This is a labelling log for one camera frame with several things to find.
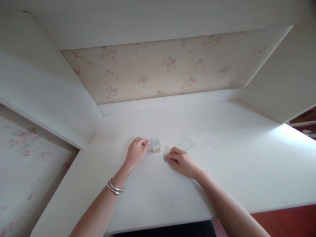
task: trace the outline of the hand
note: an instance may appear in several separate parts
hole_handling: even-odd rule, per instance
[[[128,168],[134,169],[137,164],[144,158],[147,147],[147,139],[142,139],[140,137],[135,138],[135,140],[128,147],[128,152],[124,165],[126,165]]]
[[[171,149],[170,155],[166,157],[166,160],[176,171],[189,178],[196,179],[198,174],[202,171],[187,152],[176,147]]]

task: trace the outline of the finger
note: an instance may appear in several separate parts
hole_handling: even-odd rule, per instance
[[[140,138],[140,139],[138,139],[138,140],[135,141],[135,142],[138,143],[139,145],[145,145],[145,143],[148,142],[148,139]]]
[[[136,141],[139,140],[139,139],[141,139],[141,137],[135,138],[133,142],[136,142]]]
[[[142,143],[142,145],[143,145],[143,148],[144,148],[144,149],[147,149],[147,147],[149,146],[149,142],[146,141],[146,142]]]
[[[167,162],[169,164],[171,164],[172,166],[176,166],[177,164],[179,164],[179,161],[177,159],[173,159],[173,158],[167,159]]]
[[[170,154],[173,154],[173,153],[182,154],[184,153],[184,151],[174,146],[170,151]]]
[[[179,161],[177,159],[174,159],[174,158],[170,158],[170,160],[172,160],[173,162],[179,164]]]
[[[180,157],[181,157],[181,155],[180,154],[177,154],[177,153],[173,153],[173,154],[170,154],[170,155],[168,155],[168,156],[166,156],[166,160],[167,159],[176,159],[176,160],[179,160],[180,159]]]

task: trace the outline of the bracelet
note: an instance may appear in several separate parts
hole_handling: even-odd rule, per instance
[[[110,186],[111,186],[111,188],[113,188],[114,190],[116,190],[120,193],[123,192],[124,187],[122,189],[118,189],[118,188],[114,187],[114,185],[112,184],[112,179],[110,179]]]
[[[123,189],[118,189],[118,188],[114,187],[114,185],[112,184],[111,180],[112,180],[112,179],[110,179],[110,180],[108,181],[108,184],[107,184],[106,186],[107,186],[115,195],[119,195],[120,193],[122,193],[124,188],[123,188]]]

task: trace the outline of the forearm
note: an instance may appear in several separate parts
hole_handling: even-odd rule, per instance
[[[270,236],[207,171],[199,171],[196,181],[207,193],[229,236]]]
[[[132,167],[123,165],[112,178],[112,184],[119,189],[124,187]],[[119,195],[115,195],[107,186],[100,192],[81,217],[70,237],[103,236],[114,213]]]

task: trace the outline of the person's left hand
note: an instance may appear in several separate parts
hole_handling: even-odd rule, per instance
[[[134,169],[137,164],[144,158],[148,147],[148,139],[142,139],[140,137],[135,138],[135,140],[129,145],[128,152],[124,165]]]

